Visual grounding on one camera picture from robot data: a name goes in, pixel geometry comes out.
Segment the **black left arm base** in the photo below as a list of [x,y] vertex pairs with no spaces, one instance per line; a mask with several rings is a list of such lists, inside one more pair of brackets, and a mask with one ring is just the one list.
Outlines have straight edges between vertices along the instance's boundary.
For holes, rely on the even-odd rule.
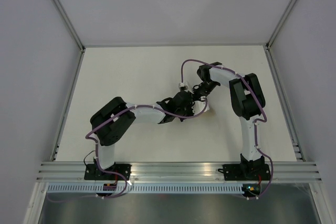
[[114,164],[106,169],[106,172],[101,171],[96,163],[86,165],[84,180],[117,180],[122,181],[123,176],[126,180],[130,179],[131,165],[130,164]]

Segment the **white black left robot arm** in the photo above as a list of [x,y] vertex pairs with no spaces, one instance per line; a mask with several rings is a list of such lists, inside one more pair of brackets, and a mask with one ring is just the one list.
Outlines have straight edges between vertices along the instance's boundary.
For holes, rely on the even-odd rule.
[[136,123],[165,124],[175,118],[184,120],[194,116],[193,95],[180,91],[172,98],[166,98],[151,106],[140,106],[125,102],[121,97],[113,98],[90,118],[93,134],[98,143],[96,173],[104,180],[114,176],[114,146],[121,140],[129,127]]

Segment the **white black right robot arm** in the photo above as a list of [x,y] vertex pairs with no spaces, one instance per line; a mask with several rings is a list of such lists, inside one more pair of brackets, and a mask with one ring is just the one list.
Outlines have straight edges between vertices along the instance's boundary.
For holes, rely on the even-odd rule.
[[208,96],[216,86],[229,88],[233,111],[240,120],[243,143],[237,174],[245,180],[270,175],[258,147],[258,124],[267,118],[263,110],[266,100],[257,76],[254,73],[242,76],[220,62],[199,66],[197,75],[202,82],[193,88],[195,98]]

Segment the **beige cloth napkin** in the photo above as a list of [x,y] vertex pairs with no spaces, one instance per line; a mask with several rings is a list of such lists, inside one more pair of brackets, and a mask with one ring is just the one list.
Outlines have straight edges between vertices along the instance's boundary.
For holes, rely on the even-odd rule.
[[212,109],[208,109],[201,114],[202,117],[211,117],[214,115],[215,115],[215,112]]

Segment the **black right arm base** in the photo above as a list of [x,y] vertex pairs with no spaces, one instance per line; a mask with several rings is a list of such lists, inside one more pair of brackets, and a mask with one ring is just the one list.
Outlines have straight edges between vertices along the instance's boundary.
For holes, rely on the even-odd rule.
[[258,167],[245,167],[242,164],[224,164],[217,171],[224,176],[225,181],[269,181],[270,168],[267,164]]

